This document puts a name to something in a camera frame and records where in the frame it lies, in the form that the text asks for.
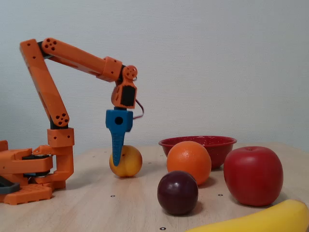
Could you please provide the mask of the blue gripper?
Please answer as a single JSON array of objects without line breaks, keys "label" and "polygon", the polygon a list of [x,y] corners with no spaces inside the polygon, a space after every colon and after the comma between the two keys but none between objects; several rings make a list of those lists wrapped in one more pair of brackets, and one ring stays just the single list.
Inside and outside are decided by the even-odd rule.
[{"label": "blue gripper", "polygon": [[107,110],[105,124],[112,136],[112,161],[114,166],[118,166],[122,155],[125,132],[131,131],[133,126],[133,112]]}]

